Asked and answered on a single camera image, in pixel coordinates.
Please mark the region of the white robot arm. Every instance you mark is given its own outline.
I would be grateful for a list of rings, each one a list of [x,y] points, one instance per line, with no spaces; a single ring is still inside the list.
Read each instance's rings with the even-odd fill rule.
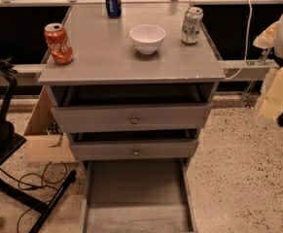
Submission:
[[[283,59],[283,14],[253,42],[260,49],[274,48],[274,54]],[[268,126],[283,113],[283,67],[275,73],[267,74],[264,86],[266,93],[258,99],[255,123]]]

